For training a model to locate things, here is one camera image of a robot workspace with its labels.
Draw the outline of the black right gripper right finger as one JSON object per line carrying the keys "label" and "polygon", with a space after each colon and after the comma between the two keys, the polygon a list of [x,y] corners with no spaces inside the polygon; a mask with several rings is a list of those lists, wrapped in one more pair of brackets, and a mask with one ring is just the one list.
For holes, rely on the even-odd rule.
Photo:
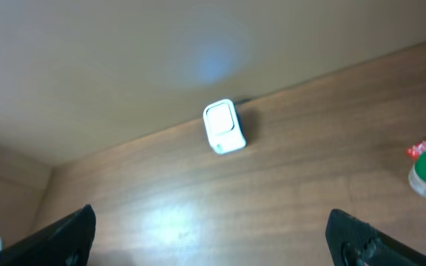
{"label": "black right gripper right finger", "polygon": [[325,238],[336,266],[426,265],[426,255],[340,209],[330,212]]}

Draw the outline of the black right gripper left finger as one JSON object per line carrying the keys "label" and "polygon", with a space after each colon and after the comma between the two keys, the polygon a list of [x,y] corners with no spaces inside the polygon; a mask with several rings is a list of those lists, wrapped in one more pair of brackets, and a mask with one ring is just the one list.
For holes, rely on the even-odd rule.
{"label": "black right gripper left finger", "polygon": [[0,251],[0,266],[86,266],[95,238],[91,205]]}

